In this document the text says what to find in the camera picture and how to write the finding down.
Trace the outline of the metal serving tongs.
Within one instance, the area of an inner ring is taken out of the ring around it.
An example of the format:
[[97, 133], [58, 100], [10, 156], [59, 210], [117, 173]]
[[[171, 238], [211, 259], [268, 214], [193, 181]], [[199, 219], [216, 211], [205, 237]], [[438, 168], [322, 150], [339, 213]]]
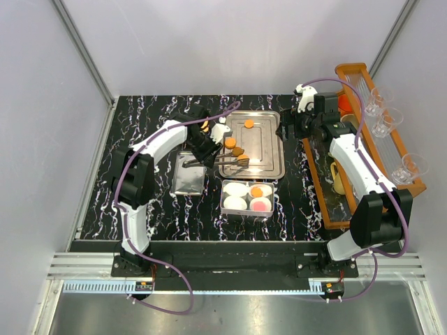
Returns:
[[[213, 164], [211, 164], [210, 168], [213, 167], [220, 167], [220, 166], [237, 166], [239, 168], [245, 168], [249, 165], [250, 159], [248, 161], [238, 161], [237, 158], [233, 159], [232, 161], [215, 161]], [[182, 164], [183, 168], [195, 168], [203, 166], [206, 168], [206, 165], [204, 163], [200, 162], [193, 162], [193, 161], [187, 161]]]

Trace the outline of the golden flower-shaped biscuit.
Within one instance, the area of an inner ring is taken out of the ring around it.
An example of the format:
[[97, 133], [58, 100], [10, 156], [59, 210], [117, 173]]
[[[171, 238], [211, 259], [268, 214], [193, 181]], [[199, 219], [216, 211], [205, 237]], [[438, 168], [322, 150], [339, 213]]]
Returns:
[[251, 189], [251, 196], [253, 198], [263, 197], [263, 190], [261, 188], [254, 187], [254, 188]]

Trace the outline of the pink round cookie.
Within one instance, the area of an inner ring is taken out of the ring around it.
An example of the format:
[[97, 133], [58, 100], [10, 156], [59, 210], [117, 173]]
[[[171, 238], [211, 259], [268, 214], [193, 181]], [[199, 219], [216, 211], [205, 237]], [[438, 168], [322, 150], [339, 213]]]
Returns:
[[251, 203], [251, 209], [253, 211], [267, 211], [268, 206], [264, 203], [264, 201], [255, 201]]

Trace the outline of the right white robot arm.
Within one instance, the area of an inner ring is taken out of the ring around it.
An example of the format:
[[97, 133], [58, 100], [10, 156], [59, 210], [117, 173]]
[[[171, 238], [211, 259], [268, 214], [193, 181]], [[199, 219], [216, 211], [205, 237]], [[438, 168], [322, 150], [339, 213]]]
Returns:
[[408, 242], [413, 196], [388, 180], [365, 151], [358, 128], [341, 120], [337, 94], [302, 85], [295, 92], [299, 104], [281, 112], [276, 134], [283, 140], [294, 135], [327, 143], [360, 198], [349, 231], [330, 240], [317, 259], [319, 272], [330, 277], [341, 270], [342, 261], [373, 253], [382, 245]]

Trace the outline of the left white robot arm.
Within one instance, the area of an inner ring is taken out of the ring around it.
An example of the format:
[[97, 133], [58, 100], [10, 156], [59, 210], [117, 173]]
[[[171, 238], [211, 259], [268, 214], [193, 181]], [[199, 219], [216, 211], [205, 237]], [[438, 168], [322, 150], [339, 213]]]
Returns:
[[193, 105], [186, 114], [176, 112], [148, 138], [112, 155], [110, 189], [113, 206], [123, 227], [121, 254], [126, 268], [135, 276], [144, 276], [151, 260], [143, 253], [149, 247], [147, 205], [154, 194], [155, 167], [175, 147], [186, 144], [198, 163], [211, 168], [231, 129], [212, 117], [202, 105]]

